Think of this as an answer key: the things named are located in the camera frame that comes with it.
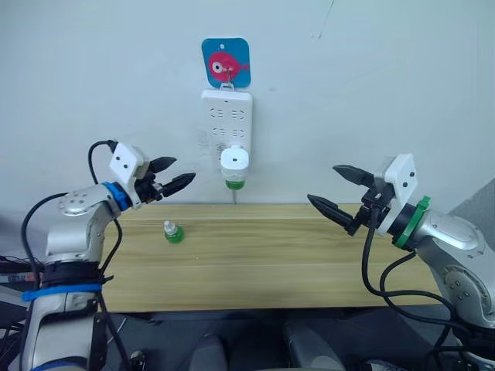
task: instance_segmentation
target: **white wall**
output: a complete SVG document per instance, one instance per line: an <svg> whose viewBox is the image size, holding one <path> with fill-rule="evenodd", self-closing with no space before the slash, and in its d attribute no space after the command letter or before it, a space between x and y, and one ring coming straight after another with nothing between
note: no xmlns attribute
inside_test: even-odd
<svg viewBox="0 0 495 371"><path fill-rule="evenodd" d="M118 138L196 171L171 203L228 203L200 116L200 43L251 47L252 168L240 203L363 193L334 164L374 170L415 155L423 194L447 211L495 176L491 0L0 2L2 214L90 185L87 147ZM97 154L108 175L109 155Z"/></svg>

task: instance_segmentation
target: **green ring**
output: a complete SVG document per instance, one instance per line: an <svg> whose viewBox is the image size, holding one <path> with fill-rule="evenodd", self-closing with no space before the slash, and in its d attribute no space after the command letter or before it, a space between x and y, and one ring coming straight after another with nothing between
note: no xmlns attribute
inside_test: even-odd
<svg viewBox="0 0 495 371"><path fill-rule="evenodd" d="M415 213L412 214L411 220L409 220L408 225L405 227L402 235L397 239L395 246L404 250L404 245L408 242L409 237L412 235L412 232L415 230L419 221L423 217L423 213L426 211L430 204L430 197L424 196L423 199L416 205Z"/></svg>

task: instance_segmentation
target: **wooden table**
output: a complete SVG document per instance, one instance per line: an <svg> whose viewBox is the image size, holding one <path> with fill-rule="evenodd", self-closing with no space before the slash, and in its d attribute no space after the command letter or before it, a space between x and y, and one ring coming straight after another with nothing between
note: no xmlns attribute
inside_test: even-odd
<svg viewBox="0 0 495 371"><path fill-rule="evenodd" d="M356 205L342 208L357 211ZM182 243L165 239L164 220L184 227ZM104 286L112 311L384 305L361 280L367 228L352 238L309 205L145 206L120 221L124 239L108 268L115 279ZM113 224L106 233L108 252L115 241ZM372 282L377 285L382 270L404 255L390 236L376 237ZM418 257L393 272L389 282L390 289L438 292Z"/></svg>

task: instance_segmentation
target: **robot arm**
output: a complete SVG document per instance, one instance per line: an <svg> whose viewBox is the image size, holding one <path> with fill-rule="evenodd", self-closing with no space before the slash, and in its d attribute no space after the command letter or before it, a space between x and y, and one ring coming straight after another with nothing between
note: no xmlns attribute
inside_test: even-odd
<svg viewBox="0 0 495 371"><path fill-rule="evenodd" d="M412 155L387 160L375 174L349 165L334 169L368 188L357 215L322 197L308 195L309 201L351 236L361 225L369 227L371 210L378 210L378 233L389 233L395 246L415 251L427 263L442 296L471 331L467 336L454 330L469 349L465 357L480 369L495 369L495 251L483 234L466 220L427 210L429 197L417 206L408 203L417 185Z"/></svg>
<svg viewBox="0 0 495 371"><path fill-rule="evenodd" d="M170 183L155 174L174 158L149 161L137 148L119 143L110 169L116 182L67 193L59 202L64 221L52 226L46 245L41 288L24 294L31 301L21 369L101 369L106 360L107 319L97 313L105 279L98 265L104 230L122 212L167 197L192 182L183 174Z"/></svg>

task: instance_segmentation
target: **outlet socket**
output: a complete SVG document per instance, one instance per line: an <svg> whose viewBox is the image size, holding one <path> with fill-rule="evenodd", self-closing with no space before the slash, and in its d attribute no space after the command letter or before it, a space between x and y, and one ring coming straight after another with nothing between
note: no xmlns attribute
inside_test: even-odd
<svg viewBox="0 0 495 371"><path fill-rule="evenodd" d="M219 165L224 149L238 145L251 155L253 97L232 90L204 90L201 94L210 153Z"/></svg>

